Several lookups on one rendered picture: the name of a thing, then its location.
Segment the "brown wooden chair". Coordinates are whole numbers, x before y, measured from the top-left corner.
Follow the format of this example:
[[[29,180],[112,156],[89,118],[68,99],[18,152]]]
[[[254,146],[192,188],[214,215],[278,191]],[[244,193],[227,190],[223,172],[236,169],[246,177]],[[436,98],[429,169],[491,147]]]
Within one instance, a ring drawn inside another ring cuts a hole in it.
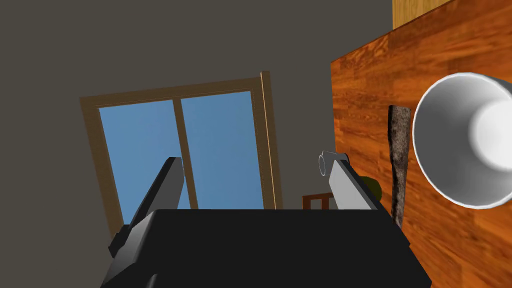
[[[303,195],[302,196],[302,209],[310,210],[311,202],[313,200],[320,200],[321,209],[328,210],[330,208],[330,199],[334,199],[334,194],[332,192],[329,193],[320,193],[320,194],[311,194],[311,195]]]

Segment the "large white cup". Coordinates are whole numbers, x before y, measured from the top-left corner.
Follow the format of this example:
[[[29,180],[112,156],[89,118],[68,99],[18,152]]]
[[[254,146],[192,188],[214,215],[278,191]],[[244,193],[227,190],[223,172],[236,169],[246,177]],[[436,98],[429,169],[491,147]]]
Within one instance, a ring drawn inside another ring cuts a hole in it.
[[[512,83],[460,72],[435,82],[413,118],[415,158],[432,187],[470,209],[512,200]]]

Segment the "brown framed window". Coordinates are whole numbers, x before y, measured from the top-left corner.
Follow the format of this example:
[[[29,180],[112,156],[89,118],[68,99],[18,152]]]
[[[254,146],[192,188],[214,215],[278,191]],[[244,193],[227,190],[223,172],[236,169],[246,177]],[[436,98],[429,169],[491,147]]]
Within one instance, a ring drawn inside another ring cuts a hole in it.
[[[109,238],[169,157],[184,168],[176,208],[283,208],[269,71],[79,101]]]

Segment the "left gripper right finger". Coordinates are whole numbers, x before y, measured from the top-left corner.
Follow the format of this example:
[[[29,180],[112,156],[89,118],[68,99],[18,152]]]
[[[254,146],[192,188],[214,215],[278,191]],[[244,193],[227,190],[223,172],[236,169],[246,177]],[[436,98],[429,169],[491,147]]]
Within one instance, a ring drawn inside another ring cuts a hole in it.
[[[334,162],[328,183],[339,210],[376,210],[376,199],[345,160]]]

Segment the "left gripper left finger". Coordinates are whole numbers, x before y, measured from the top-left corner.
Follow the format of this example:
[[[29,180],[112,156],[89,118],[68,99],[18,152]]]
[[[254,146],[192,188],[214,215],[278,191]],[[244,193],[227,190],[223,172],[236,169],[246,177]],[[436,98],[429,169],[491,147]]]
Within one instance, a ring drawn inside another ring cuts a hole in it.
[[[169,157],[159,170],[131,222],[124,224],[119,232],[115,233],[108,247],[113,258],[126,243],[133,227],[143,221],[150,213],[159,209],[178,208],[184,181],[182,159],[180,157]]]

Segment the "olive green round object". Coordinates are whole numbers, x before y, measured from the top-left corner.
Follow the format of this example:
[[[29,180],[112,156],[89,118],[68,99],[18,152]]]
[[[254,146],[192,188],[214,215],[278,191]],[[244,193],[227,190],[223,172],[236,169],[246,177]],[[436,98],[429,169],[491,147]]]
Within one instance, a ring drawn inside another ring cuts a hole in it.
[[[361,176],[360,178],[363,181],[363,183],[369,188],[369,190],[374,195],[376,200],[380,202],[382,199],[382,188],[379,182],[376,179],[368,176]]]

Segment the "reddish wooden table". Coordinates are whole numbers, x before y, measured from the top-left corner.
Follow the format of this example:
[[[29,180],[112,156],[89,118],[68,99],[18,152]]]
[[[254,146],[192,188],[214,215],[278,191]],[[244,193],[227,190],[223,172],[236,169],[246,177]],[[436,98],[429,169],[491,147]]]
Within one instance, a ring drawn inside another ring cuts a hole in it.
[[[391,207],[388,107],[415,110],[453,73],[512,83],[512,0],[450,0],[331,63],[335,146],[379,181]],[[468,209],[436,192],[408,156],[402,230],[432,288],[512,288],[512,200]]]

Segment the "dark grey rough stick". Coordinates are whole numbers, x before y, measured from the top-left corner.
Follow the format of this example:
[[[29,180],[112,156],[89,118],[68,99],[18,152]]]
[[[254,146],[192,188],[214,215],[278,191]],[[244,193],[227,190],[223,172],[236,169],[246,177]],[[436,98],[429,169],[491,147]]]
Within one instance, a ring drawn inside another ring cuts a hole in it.
[[[411,134],[411,109],[404,106],[388,107],[387,138],[392,172],[391,218],[402,227],[407,171],[409,163],[409,146]]]

